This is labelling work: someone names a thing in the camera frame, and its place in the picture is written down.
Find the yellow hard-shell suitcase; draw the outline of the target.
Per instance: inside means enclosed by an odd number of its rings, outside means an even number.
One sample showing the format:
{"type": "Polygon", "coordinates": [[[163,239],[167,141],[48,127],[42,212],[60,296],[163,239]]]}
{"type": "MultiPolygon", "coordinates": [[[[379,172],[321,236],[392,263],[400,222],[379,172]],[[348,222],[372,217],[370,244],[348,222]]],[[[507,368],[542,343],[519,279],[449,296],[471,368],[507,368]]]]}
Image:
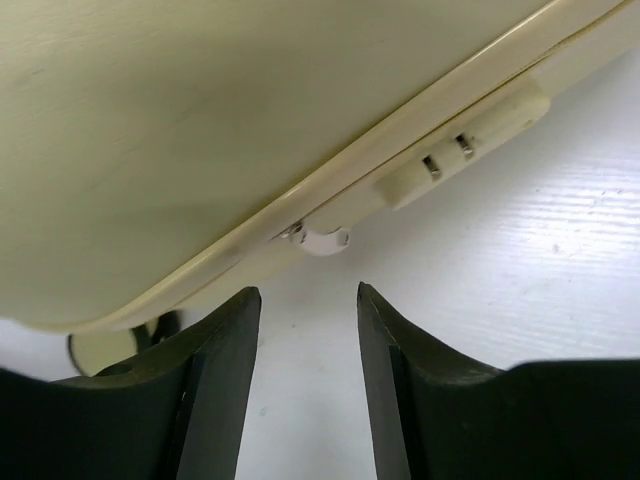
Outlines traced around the yellow hard-shell suitcase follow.
{"type": "Polygon", "coordinates": [[[638,44],[635,1],[5,1],[1,322],[216,307],[638,44]]]}

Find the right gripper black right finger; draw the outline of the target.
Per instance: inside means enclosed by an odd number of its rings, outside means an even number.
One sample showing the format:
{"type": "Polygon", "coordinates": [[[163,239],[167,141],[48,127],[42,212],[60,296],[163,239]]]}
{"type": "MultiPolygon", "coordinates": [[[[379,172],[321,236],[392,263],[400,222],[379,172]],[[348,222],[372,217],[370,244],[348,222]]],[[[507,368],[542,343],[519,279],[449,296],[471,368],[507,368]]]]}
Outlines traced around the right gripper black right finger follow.
{"type": "Polygon", "coordinates": [[[358,333],[380,479],[635,479],[639,363],[501,370],[440,341],[361,284],[358,333]]]}

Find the silver zipper pull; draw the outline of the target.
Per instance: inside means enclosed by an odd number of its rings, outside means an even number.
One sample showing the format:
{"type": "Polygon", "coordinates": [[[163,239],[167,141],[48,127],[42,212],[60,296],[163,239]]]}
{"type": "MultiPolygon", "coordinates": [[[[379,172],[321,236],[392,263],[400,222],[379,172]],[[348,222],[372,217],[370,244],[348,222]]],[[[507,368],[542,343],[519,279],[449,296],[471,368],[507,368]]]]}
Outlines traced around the silver zipper pull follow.
{"type": "Polygon", "coordinates": [[[350,231],[338,228],[329,233],[309,229],[303,221],[289,226],[280,234],[297,249],[314,257],[332,256],[344,251],[350,244],[350,231]]]}

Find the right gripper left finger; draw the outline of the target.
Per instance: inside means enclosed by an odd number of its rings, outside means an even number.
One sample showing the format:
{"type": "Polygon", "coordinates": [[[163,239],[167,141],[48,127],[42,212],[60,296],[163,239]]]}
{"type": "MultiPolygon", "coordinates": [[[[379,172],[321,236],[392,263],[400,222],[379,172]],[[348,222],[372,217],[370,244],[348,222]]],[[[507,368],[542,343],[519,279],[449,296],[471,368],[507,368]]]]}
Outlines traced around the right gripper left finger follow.
{"type": "Polygon", "coordinates": [[[93,377],[1,373],[5,479],[231,479],[255,366],[261,296],[93,377]]]}

